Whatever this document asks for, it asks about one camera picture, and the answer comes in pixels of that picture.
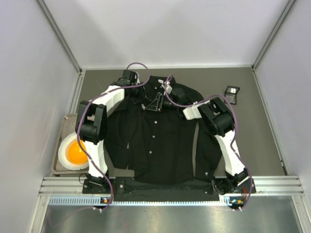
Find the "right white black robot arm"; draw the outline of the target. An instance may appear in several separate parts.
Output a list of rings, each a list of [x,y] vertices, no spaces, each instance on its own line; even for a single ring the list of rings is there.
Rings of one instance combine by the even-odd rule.
[[[153,100],[143,106],[144,110],[161,112],[164,109],[176,109],[185,120],[198,119],[203,127],[214,135],[225,161],[225,178],[212,177],[211,184],[215,192],[251,194],[254,181],[241,160],[236,144],[237,121],[232,106],[224,96],[213,95],[205,100],[192,100],[182,88],[158,92]]]

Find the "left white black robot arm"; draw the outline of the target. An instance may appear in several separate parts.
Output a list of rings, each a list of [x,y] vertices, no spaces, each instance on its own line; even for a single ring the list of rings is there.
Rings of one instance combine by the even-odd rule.
[[[76,121],[77,141],[83,141],[83,152],[88,158],[88,173],[91,179],[102,180],[108,171],[104,158],[104,138],[107,133],[107,114],[127,95],[136,95],[142,85],[138,74],[124,70],[122,77],[112,83],[103,93],[78,105]]]

